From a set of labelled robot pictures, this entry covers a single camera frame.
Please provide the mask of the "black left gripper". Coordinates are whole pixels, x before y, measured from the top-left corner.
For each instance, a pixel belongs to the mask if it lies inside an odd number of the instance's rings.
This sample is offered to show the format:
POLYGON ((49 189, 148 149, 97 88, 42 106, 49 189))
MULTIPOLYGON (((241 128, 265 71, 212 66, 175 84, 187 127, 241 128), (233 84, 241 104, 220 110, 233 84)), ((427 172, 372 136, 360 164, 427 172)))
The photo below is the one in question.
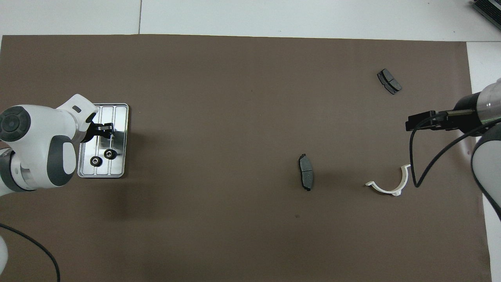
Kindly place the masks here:
POLYGON ((111 139, 114 136, 114 124, 105 123, 104 125, 102 125, 91 121, 88 130, 86 131, 86 134, 83 138, 83 142, 88 142, 95 136, 101 136, 101 134, 103 134, 103 138, 111 139))

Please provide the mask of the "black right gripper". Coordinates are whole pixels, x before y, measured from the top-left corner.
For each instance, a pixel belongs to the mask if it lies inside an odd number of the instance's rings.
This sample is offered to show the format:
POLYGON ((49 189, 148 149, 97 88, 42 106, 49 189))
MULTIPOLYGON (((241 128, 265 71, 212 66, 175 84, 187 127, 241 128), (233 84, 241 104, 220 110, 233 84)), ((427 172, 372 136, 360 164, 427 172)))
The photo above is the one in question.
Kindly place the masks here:
MULTIPOLYGON (((474 93, 461 98, 454 108, 453 111, 458 110, 473 110, 472 114, 458 115, 458 116, 448 116, 437 122, 437 126, 431 130, 460 130, 464 134, 482 125, 478 114, 477 101, 479 93, 474 93)), ((411 132, 414 130, 427 129, 431 126, 431 122, 422 120, 429 118, 430 113, 420 113, 408 116, 406 121, 406 131, 411 132)))

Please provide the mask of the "silver metal tray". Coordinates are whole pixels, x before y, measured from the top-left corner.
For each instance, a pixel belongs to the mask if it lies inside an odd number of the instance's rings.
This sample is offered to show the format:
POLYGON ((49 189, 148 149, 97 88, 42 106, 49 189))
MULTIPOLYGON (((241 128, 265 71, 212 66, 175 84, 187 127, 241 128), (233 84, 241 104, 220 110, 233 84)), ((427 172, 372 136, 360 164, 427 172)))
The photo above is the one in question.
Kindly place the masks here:
POLYGON ((111 139, 95 136, 88 142, 80 143, 77 174, 81 178, 120 178, 125 172, 126 145, 129 120, 129 106, 125 103, 96 103, 97 114, 92 118, 94 123, 114 124, 114 136, 111 139), (106 149, 116 150, 115 159, 106 159, 106 149), (102 166, 93 167, 90 159, 93 156, 102 158, 102 166))

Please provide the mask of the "grey slotted brake pad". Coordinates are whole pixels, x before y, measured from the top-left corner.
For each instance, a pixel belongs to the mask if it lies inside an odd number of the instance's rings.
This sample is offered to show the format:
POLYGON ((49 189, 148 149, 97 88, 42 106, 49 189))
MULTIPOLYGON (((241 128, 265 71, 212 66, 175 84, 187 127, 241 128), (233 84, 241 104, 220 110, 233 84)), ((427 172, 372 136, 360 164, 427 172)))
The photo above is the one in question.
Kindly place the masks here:
POLYGON ((377 78, 384 86, 384 88, 392 95, 398 93, 399 91, 402 91, 401 84, 387 69, 382 69, 380 72, 378 72, 377 78))

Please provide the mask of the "dark grey brake pad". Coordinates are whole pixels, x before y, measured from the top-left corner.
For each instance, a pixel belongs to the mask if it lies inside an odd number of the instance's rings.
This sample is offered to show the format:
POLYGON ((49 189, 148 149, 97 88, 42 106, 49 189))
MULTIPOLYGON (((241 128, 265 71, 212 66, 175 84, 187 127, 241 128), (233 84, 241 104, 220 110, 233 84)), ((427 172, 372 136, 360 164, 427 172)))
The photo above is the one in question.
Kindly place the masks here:
POLYGON ((302 154, 299 159, 299 171, 301 173, 302 187, 306 191, 311 191, 314 182, 313 167, 306 154, 302 154))

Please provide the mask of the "brown table mat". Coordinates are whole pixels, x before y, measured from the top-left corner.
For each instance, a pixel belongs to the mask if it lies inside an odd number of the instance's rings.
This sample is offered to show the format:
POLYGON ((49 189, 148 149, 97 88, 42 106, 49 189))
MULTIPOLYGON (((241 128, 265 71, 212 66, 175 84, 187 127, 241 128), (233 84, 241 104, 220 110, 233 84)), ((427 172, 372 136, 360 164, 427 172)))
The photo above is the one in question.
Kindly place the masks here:
POLYGON ((61 282, 491 282, 474 139, 400 196, 364 185, 399 184, 409 115, 471 94, 464 42, 3 37, 0 111, 76 93, 129 105, 123 177, 0 197, 61 282))

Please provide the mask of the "black ribbed device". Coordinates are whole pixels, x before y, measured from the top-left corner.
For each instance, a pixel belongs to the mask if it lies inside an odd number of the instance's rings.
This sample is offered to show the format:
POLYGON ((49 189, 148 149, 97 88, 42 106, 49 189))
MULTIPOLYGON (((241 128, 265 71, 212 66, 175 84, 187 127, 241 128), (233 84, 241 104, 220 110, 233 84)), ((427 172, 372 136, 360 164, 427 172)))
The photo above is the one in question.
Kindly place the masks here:
POLYGON ((472 7, 484 17, 501 22, 501 0, 473 0, 472 7))

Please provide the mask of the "white semicircular bracket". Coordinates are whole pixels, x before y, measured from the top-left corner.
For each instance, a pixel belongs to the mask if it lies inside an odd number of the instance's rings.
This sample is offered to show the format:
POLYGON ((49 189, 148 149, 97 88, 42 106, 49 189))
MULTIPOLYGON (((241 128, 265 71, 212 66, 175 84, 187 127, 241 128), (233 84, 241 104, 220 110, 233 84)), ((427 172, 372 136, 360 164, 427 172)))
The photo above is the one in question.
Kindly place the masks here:
POLYGON ((402 193, 403 188, 406 187, 406 184, 408 183, 410 168, 411 168, 411 164, 406 164, 406 165, 401 166, 401 168, 400 168, 401 169, 401 173, 402 173, 401 181, 392 190, 382 189, 381 187, 379 187, 376 184, 375 181, 369 181, 369 182, 365 183, 364 185, 366 187, 371 187, 375 191, 377 191, 379 193, 382 193, 382 194, 388 194, 388 195, 392 195, 392 196, 400 196, 401 193, 402 193))

